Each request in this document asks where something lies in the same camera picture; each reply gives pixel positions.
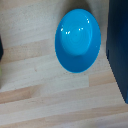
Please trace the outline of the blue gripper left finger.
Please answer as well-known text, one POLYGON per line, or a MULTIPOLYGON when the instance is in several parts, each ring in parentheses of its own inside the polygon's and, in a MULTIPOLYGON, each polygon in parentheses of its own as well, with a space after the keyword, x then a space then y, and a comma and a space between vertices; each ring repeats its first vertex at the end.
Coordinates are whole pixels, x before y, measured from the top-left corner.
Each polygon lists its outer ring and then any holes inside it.
POLYGON ((0 62, 2 60, 3 54, 4 54, 4 50, 3 50, 2 39, 0 35, 0 62))

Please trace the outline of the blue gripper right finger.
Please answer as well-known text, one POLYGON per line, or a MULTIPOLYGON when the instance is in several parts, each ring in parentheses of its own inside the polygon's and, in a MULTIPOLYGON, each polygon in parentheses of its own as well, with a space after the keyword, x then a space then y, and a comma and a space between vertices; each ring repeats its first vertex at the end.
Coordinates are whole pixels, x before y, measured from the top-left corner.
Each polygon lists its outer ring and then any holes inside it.
POLYGON ((109 1, 106 55, 128 104, 128 0, 109 1))

